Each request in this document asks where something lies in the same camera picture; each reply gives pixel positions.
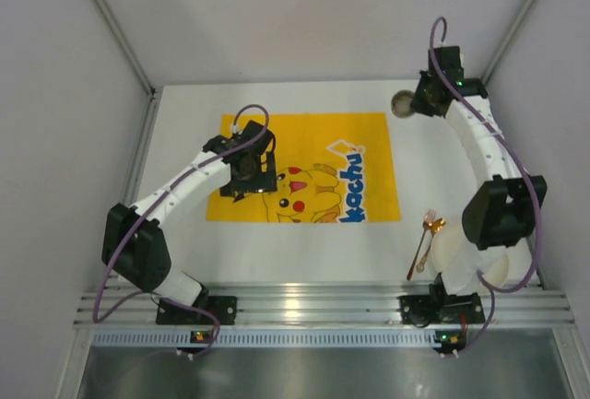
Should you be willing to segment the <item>small grey cup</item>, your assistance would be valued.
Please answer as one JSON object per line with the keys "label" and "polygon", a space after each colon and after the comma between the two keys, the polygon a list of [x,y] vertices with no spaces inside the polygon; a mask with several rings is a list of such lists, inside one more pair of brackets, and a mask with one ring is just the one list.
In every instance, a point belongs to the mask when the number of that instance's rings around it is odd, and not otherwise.
{"label": "small grey cup", "polygon": [[399,90],[391,99],[391,111],[399,119],[405,119],[413,116],[415,111],[412,109],[414,93],[410,90]]}

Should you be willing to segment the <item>yellow Pikachu placemat cloth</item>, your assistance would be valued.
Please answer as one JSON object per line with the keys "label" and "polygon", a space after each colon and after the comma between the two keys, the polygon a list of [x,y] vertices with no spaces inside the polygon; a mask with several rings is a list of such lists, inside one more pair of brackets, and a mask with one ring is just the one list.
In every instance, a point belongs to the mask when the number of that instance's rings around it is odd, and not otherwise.
{"label": "yellow Pikachu placemat cloth", "polygon": [[363,223],[401,218],[381,112],[274,114],[277,190],[240,201],[213,193],[217,222]]}

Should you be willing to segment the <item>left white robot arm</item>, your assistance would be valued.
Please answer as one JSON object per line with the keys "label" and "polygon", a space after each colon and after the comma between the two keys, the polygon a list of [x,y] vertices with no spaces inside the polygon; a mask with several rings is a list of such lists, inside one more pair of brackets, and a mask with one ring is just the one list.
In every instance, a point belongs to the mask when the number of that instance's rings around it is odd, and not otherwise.
{"label": "left white robot arm", "polygon": [[115,205],[107,215],[101,260],[144,293],[175,304],[198,307],[207,290],[179,270],[165,228],[188,216],[218,191],[233,201],[277,189],[274,148],[268,124],[248,122],[232,135],[211,138],[178,175],[130,206]]}

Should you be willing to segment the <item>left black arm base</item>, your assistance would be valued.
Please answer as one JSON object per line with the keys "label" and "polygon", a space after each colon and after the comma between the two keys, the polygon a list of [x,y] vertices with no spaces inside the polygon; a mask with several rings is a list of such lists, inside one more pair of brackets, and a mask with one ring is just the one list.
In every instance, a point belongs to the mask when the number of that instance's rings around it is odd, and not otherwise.
{"label": "left black arm base", "polygon": [[[203,313],[170,304],[162,300],[159,294],[151,295],[158,305],[156,324],[158,325],[212,325],[213,320]],[[195,304],[196,308],[207,311],[217,318],[221,325],[234,325],[237,314],[238,298],[235,296],[202,295]]]}

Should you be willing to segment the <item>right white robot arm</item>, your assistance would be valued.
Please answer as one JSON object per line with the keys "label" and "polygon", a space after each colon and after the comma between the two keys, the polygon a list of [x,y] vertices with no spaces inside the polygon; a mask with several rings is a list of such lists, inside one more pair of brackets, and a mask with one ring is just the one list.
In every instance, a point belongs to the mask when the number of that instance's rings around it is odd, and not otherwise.
{"label": "right white robot arm", "polygon": [[438,271],[446,292],[471,295],[481,288],[480,279],[533,232],[547,183],[540,175],[525,175],[513,159],[488,92],[479,79],[465,76],[458,47],[430,50],[410,108],[448,122],[474,171],[475,194],[460,220],[433,245],[434,257],[446,260]]}

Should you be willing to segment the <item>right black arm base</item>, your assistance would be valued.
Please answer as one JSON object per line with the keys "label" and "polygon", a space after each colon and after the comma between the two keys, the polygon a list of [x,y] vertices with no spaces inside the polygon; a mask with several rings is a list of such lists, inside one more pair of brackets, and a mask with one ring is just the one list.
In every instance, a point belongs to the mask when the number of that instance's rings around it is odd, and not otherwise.
{"label": "right black arm base", "polygon": [[480,296],[448,294],[441,283],[429,285],[427,294],[400,297],[402,324],[426,328],[430,325],[483,324],[485,314]]}

